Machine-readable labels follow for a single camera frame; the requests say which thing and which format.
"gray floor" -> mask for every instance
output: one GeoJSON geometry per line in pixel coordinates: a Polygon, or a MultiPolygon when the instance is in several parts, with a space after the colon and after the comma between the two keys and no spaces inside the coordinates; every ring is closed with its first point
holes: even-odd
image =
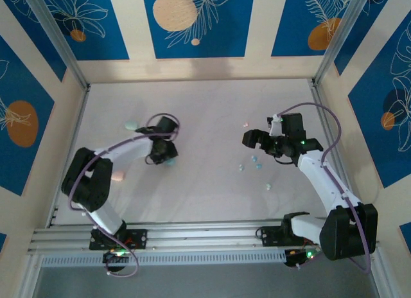
{"type": "Polygon", "coordinates": [[[379,297],[372,276],[324,256],[300,271],[284,264],[143,267],[129,279],[103,268],[43,268],[34,297],[379,297]]]}

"black bracket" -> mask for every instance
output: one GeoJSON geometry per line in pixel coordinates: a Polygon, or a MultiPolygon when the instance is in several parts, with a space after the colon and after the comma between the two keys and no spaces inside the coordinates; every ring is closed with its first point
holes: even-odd
{"type": "MultiPolygon", "coordinates": [[[[145,250],[147,244],[147,230],[146,229],[126,229],[123,243],[132,250],[145,250]]],[[[112,250],[122,249],[117,243],[108,239],[98,229],[91,231],[91,238],[89,244],[90,250],[112,250]]]]}
{"type": "Polygon", "coordinates": [[[294,247],[296,245],[303,245],[304,238],[294,235],[291,228],[291,219],[300,215],[308,215],[308,213],[290,213],[284,215],[281,226],[261,227],[263,247],[294,247]]]}

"white wall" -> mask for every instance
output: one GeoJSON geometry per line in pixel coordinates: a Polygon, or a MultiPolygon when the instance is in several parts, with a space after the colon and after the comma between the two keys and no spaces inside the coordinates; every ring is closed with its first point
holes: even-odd
{"type": "Polygon", "coordinates": [[[355,191],[378,210],[378,239],[392,264],[402,292],[411,292],[411,255],[399,226],[410,221],[411,176],[383,189],[348,94],[410,11],[411,0],[389,0],[341,77],[334,66],[322,83],[330,107],[340,118],[341,150],[355,191]]]}
{"type": "Polygon", "coordinates": [[[60,83],[2,0],[0,34],[55,101],[22,196],[0,188],[0,232],[8,237],[0,257],[0,297],[5,298],[17,286],[16,276],[34,228],[45,226],[82,92],[69,71],[60,83]]]}
{"type": "Polygon", "coordinates": [[[157,60],[143,0],[111,0],[130,60],[79,62],[91,83],[311,78],[322,56],[271,57],[285,0],[254,0],[244,58],[157,60]]]}

